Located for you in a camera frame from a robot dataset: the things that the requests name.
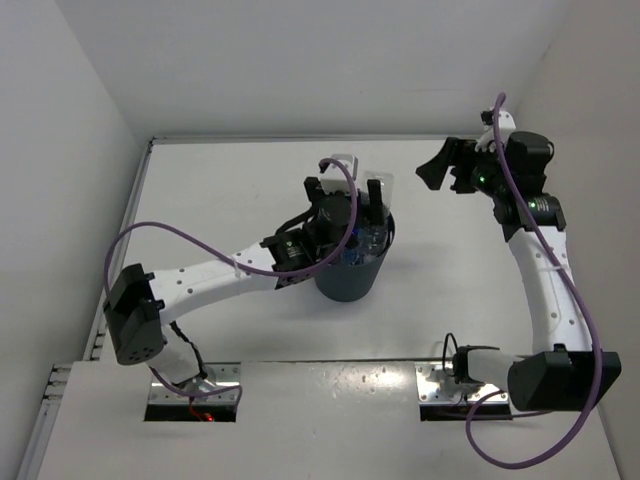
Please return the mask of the clear unlabelled plastic bottle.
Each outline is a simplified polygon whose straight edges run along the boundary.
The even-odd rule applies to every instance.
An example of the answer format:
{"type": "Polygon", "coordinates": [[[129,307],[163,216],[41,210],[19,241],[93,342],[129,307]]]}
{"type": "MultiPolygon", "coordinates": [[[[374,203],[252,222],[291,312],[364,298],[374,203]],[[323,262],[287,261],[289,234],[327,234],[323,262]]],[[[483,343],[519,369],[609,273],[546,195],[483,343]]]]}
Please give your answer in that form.
{"type": "Polygon", "coordinates": [[[388,172],[379,172],[379,171],[371,171],[366,170],[364,172],[363,180],[362,180],[362,189],[361,189],[361,205],[364,210],[364,217],[367,218],[368,213],[368,189],[367,189],[367,180],[368,179],[378,179],[382,185],[382,199],[384,203],[384,223],[387,220],[387,217],[390,213],[393,186],[394,186],[394,175],[388,172]]]}

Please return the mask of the blue capped plastic bottle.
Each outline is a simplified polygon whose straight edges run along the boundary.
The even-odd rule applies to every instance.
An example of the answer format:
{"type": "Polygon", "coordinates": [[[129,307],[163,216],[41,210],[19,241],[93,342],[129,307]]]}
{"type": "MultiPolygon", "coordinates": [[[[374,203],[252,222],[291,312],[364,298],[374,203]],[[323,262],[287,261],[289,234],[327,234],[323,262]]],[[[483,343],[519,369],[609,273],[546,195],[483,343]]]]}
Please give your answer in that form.
{"type": "Polygon", "coordinates": [[[364,255],[356,249],[345,249],[341,253],[340,264],[344,266],[359,266],[364,262],[364,255]]]}

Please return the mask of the clear bottle blue label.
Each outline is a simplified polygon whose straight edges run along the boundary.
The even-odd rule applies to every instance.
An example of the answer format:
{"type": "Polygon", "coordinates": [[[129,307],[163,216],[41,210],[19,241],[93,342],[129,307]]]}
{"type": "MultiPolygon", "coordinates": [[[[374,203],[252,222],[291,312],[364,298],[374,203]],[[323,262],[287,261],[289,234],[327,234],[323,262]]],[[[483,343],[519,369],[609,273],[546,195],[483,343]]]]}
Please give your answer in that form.
{"type": "Polygon", "coordinates": [[[388,228],[384,225],[361,227],[355,234],[357,242],[354,250],[360,257],[376,258],[386,248],[388,228]]]}

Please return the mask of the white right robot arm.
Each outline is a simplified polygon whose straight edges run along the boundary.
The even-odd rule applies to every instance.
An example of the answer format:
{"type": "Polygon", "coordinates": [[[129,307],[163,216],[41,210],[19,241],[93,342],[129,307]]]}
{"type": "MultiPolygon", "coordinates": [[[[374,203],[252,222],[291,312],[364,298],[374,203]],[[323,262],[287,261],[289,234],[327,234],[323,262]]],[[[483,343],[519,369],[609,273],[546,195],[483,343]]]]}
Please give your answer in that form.
{"type": "Polygon", "coordinates": [[[583,313],[568,285],[566,220],[560,201],[545,192],[545,168],[554,155],[546,137],[515,132],[506,162],[473,140],[449,137],[417,175],[431,190],[452,174],[457,194],[481,192],[522,278],[532,323],[532,352],[514,356],[490,346],[461,346],[453,356],[458,384],[488,383],[507,392],[521,412],[581,411],[595,407],[619,377],[615,352],[597,361],[583,313]]]}

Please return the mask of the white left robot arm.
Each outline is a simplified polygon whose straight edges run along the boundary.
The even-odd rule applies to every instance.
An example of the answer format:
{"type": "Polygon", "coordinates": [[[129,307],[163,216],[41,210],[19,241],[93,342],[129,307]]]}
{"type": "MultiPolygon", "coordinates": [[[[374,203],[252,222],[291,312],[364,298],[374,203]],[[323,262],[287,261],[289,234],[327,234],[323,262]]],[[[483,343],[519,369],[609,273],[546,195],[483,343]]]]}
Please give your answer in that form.
{"type": "Polygon", "coordinates": [[[381,248],[388,249],[395,225],[383,181],[370,178],[361,191],[352,177],[320,176],[306,178],[304,186],[307,211],[233,256],[213,250],[211,261],[156,272],[132,264],[106,280],[103,313],[117,362],[146,365],[166,389],[189,400],[217,395],[211,370],[177,324],[180,317],[235,296],[332,275],[343,267],[345,252],[363,245],[366,227],[382,227],[381,248]]]}

